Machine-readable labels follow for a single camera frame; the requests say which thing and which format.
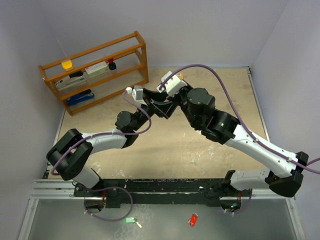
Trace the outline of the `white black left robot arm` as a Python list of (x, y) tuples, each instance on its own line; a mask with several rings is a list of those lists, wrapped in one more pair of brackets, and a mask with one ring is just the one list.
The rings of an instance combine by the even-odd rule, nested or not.
[(109, 149), (123, 149), (131, 146), (140, 134), (145, 123), (151, 123), (151, 117), (170, 118), (177, 105), (166, 100), (165, 93), (143, 90), (145, 104), (136, 105), (134, 113), (121, 111), (116, 118), (115, 128), (98, 133), (81, 133), (70, 129), (47, 153), (46, 159), (52, 165), (52, 175), (63, 180), (74, 180), (85, 187), (91, 196), (103, 191), (99, 175), (86, 167), (90, 155)]

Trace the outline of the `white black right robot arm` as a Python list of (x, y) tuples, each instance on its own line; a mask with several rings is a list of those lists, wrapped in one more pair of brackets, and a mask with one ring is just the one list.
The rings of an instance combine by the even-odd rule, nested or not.
[(246, 130), (239, 118), (216, 109), (215, 97), (204, 88), (176, 87), (169, 96), (180, 106), (190, 126), (206, 139), (239, 150), (264, 165), (264, 169), (257, 171), (228, 171), (222, 183), (226, 195), (269, 188), (282, 197), (295, 196), (303, 182), (303, 167), (309, 159), (305, 152), (284, 150)]

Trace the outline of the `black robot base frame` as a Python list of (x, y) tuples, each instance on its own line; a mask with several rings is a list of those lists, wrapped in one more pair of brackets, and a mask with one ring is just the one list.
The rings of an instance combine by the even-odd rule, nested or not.
[(236, 190), (230, 185), (229, 171), (225, 178), (149, 178), (100, 179), (97, 186), (86, 189), (74, 185), (74, 196), (103, 198), (106, 208), (119, 208), (122, 204), (148, 205), (205, 205), (220, 207), (222, 198), (238, 200), (248, 197), (252, 190)]

